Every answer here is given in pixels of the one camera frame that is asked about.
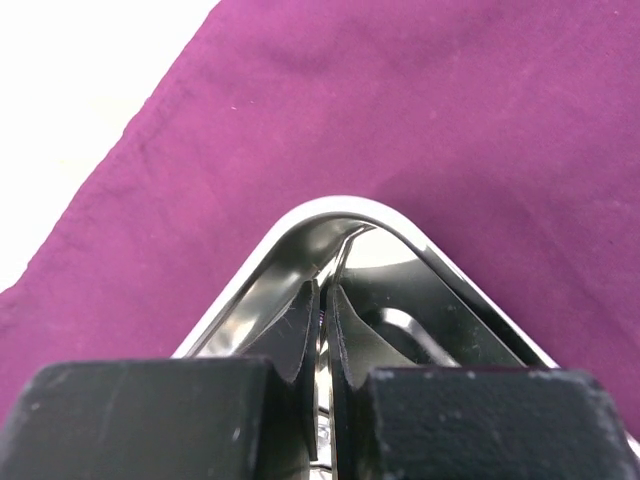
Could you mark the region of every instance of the purple fabric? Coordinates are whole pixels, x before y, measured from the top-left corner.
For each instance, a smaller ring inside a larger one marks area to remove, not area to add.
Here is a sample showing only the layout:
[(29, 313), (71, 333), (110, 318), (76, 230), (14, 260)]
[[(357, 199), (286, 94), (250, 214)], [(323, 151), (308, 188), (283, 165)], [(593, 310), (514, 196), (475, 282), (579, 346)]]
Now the purple fabric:
[(46, 363), (170, 355), (340, 193), (415, 221), (639, 435), (639, 38), (635, 1), (224, 0), (0, 297), (0, 415)]

